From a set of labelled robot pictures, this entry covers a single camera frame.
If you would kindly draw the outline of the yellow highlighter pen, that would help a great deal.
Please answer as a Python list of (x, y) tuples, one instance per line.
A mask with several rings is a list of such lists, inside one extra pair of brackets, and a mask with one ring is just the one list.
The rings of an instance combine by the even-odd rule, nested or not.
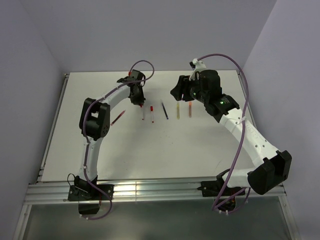
[(176, 103), (176, 118), (177, 120), (180, 119), (180, 103), (178, 101)]

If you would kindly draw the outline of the orange red pen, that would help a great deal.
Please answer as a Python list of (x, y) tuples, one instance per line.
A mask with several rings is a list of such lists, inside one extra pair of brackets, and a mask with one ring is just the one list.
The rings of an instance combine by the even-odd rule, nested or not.
[(192, 117), (192, 101), (188, 102), (188, 116), (189, 118)]

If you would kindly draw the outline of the pink pen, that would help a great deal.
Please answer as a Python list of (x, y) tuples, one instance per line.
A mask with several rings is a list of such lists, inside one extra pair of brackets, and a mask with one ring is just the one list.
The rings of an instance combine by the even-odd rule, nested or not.
[(110, 126), (113, 126), (122, 116), (123, 114), (126, 112), (126, 110), (123, 110), (110, 124)]

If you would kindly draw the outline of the purple pen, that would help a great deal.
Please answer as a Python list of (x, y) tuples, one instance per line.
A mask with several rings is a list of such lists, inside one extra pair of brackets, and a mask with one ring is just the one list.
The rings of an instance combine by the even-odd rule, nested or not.
[(164, 102), (161, 100), (161, 106), (162, 106), (162, 109), (163, 109), (163, 112), (164, 112), (164, 115), (165, 115), (165, 118), (167, 120), (169, 120), (169, 116), (168, 116), (168, 113), (167, 113), (167, 110), (166, 110), (166, 107), (164, 105)]

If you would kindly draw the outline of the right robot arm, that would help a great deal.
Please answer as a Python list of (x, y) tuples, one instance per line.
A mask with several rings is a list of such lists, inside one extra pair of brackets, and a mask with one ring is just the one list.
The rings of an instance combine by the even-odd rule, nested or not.
[(221, 173), (216, 183), (217, 191), (227, 195), (233, 188), (251, 188), (264, 195), (284, 182), (289, 176), (291, 154), (269, 143), (245, 118), (235, 99), (223, 93), (217, 71), (196, 71), (194, 77), (191, 80), (188, 75), (181, 75), (170, 94), (177, 101), (203, 103), (206, 112), (235, 137), (254, 165), (253, 168), (229, 169)]

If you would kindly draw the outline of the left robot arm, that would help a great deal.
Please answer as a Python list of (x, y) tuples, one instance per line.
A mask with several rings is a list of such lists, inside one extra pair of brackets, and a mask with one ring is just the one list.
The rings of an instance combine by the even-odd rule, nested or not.
[(74, 178), (74, 187), (86, 200), (95, 198), (101, 191), (97, 187), (98, 158), (104, 137), (110, 130), (111, 110), (121, 101), (129, 98), (131, 103), (142, 106), (145, 103), (143, 82), (146, 76), (131, 70), (128, 76), (120, 78), (109, 93), (98, 99), (85, 99), (79, 128), (83, 135), (84, 152), (79, 172)]

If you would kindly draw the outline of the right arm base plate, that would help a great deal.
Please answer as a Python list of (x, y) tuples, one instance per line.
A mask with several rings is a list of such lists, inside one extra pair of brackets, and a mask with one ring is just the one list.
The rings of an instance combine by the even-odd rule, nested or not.
[[(218, 180), (211, 181), (201, 181), (200, 186), (197, 188), (198, 191), (201, 191), (203, 197), (217, 197), (222, 189), (223, 183), (220, 183)], [(241, 187), (226, 187), (222, 192), (222, 197), (230, 197), (237, 192), (243, 196), (244, 190)]]

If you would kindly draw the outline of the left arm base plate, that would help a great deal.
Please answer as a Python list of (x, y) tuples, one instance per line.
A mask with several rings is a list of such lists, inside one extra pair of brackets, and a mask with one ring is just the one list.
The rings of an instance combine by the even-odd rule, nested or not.
[[(113, 184), (99, 184), (97, 187), (101, 189), (103, 192), (105, 192), (109, 198), (111, 199), (113, 198), (113, 193), (114, 193)], [(90, 188), (89, 192), (86, 192), (84, 190), (81, 190), (80, 188), (75, 187), (74, 185), (71, 185), (69, 188), (67, 200), (70, 202), (98, 201), (98, 200), (107, 201), (108, 197), (106, 197), (104, 194), (102, 194), (100, 191), (98, 191), (95, 188)]]

